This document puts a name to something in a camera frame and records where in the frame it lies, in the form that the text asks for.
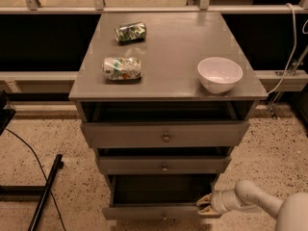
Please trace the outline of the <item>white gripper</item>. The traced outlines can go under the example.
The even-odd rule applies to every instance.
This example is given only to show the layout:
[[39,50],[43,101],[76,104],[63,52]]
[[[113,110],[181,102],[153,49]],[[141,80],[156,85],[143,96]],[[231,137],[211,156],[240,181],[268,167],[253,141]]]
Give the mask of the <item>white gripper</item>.
[[223,215],[234,210],[240,211],[244,207],[244,203],[234,190],[208,193],[202,196],[196,205],[206,206],[197,212],[200,216],[219,216],[219,214]]

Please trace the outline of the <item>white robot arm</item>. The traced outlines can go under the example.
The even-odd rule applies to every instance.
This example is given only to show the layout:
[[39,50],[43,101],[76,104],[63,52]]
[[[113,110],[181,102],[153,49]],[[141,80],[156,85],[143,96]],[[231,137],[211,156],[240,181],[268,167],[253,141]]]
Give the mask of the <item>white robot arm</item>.
[[296,192],[285,200],[270,195],[249,180],[233,189],[214,191],[197,202],[198,213],[223,215],[231,211],[265,211],[275,220],[274,231],[308,231],[308,193]]

